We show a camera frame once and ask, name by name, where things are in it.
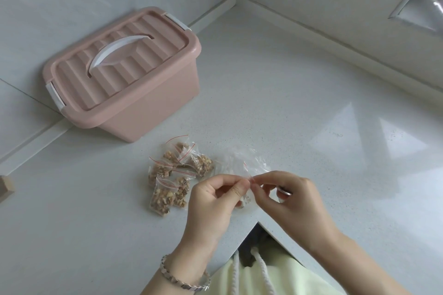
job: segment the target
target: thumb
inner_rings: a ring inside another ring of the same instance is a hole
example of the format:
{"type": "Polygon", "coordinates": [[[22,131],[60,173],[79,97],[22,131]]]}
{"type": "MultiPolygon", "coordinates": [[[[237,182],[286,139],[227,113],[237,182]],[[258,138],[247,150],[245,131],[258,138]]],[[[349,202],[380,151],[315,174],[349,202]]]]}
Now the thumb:
{"type": "Polygon", "coordinates": [[[231,189],[228,190],[222,197],[219,198],[221,202],[230,210],[233,210],[240,201],[240,198],[243,197],[247,191],[251,183],[249,183],[246,179],[241,179],[235,185],[232,186],[231,189]]]}
{"type": "Polygon", "coordinates": [[[254,193],[255,201],[260,208],[263,209],[274,220],[281,213],[283,205],[270,198],[261,186],[256,183],[251,184],[251,190],[254,193]]]}

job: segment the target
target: person's right hand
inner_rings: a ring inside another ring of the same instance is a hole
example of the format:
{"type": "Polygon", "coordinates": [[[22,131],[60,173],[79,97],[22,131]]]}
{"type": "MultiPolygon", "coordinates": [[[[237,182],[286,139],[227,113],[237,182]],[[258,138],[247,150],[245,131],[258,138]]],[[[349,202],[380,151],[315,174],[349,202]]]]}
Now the person's right hand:
{"type": "Polygon", "coordinates": [[[308,253],[320,253],[339,240],[341,233],[309,179],[285,171],[271,171],[250,181],[257,204],[308,253]],[[285,201],[274,201],[269,192],[276,186],[292,192],[292,196],[277,191],[277,196],[285,201]]]}

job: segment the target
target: white countertop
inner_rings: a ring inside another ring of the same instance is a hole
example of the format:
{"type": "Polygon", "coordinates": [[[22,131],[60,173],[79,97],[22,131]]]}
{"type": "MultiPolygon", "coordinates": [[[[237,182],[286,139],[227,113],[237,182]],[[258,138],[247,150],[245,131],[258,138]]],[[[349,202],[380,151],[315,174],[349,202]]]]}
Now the white countertop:
{"type": "MultiPolygon", "coordinates": [[[[186,213],[148,210],[147,159],[189,133],[211,155],[259,150],[316,182],[339,228],[417,294],[443,287],[443,120],[404,92],[238,7],[199,34],[201,94],[134,144],[73,128],[12,174],[0,204],[2,294],[139,294],[186,213]]],[[[262,211],[234,215],[210,264],[260,222],[324,270],[262,211]]]]}

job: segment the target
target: silver bracelet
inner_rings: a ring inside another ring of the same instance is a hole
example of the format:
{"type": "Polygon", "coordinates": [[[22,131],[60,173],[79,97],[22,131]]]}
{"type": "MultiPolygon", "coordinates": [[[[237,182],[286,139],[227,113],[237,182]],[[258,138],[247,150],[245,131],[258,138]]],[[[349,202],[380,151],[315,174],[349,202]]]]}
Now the silver bracelet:
{"type": "Polygon", "coordinates": [[[209,288],[209,284],[211,283],[211,277],[209,276],[209,273],[206,270],[203,273],[203,275],[206,276],[207,281],[202,286],[191,286],[190,284],[187,284],[185,282],[177,280],[173,275],[171,275],[171,273],[169,273],[169,270],[167,270],[165,268],[164,264],[165,264],[166,258],[168,256],[169,256],[169,254],[165,255],[162,258],[162,261],[160,262],[160,272],[162,272],[162,274],[166,278],[166,280],[168,280],[172,284],[174,284],[174,285],[176,285],[176,286],[178,286],[178,287],[180,287],[182,289],[186,289],[186,290],[189,290],[191,292],[200,292],[202,290],[206,290],[206,289],[209,288]]]}

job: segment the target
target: plastic storage container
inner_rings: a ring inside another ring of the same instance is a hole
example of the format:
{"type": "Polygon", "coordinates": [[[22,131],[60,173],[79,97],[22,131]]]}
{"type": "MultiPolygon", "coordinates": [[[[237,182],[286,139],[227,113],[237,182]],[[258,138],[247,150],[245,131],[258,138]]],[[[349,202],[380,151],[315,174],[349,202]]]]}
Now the plastic storage container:
{"type": "Polygon", "coordinates": [[[74,125],[134,142],[198,94],[201,50],[191,29],[148,7],[59,53],[43,78],[74,125]]]}

